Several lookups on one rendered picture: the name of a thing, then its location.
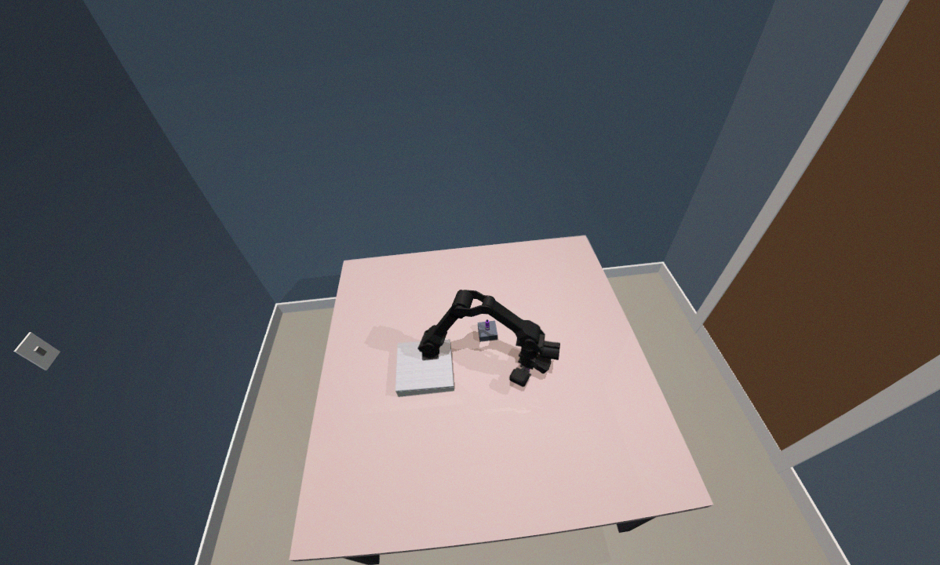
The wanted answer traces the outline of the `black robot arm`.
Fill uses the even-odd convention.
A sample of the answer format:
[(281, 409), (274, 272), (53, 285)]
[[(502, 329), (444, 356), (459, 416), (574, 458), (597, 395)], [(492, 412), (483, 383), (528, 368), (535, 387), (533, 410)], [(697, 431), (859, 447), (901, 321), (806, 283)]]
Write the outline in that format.
[[(480, 300), (483, 304), (470, 308), (473, 299)], [(439, 358), (440, 347), (445, 341), (448, 329), (456, 322), (456, 319), (481, 314), (490, 315), (516, 333), (516, 346), (523, 347), (521, 349), (523, 356), (527, 358), (536, 356), (534, 362), (530, 363), (530, 369), (545, 374), (549, 370), (550, 359), (559, 360), (560, 342), (545, 342), (545, 334), (541, 326), (534, 324), (530, 319), (517, 317), (514, 312), (498, 303), (494, 297), (481, 294), (476, 290), (458, 290), (454, 303), (440, 319), (439, 324), (430, 326), (429, 330), (424, 331), (422, 341), (417, 346), (417, 350), (422, 352), (422, 360)], [(539, 354), (536, 355), (536, 352)]]

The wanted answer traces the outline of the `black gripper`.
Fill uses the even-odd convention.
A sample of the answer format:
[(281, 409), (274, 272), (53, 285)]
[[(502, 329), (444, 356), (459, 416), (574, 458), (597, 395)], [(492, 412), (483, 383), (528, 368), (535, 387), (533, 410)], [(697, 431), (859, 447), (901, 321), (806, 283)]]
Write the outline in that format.
[(530, 375), (531, 375), (530, 363), (534, 362), (534, 359), (536, 358), (536, 356), (534, 356), (533, 358), (527, 358), (523, 356), (521, 352), (518, 356), (520, 356), (520, 358), (518, 359), (518, 363), (521, 363), (520, 367), (522, 367), (522, 369), (516, 367), (516, 369), (512, 370), (509, 379), (510, 381), (518, 384), (519, 386), (525, 387), (525, 384), (528, 382), (528, 379), (530, 379)]

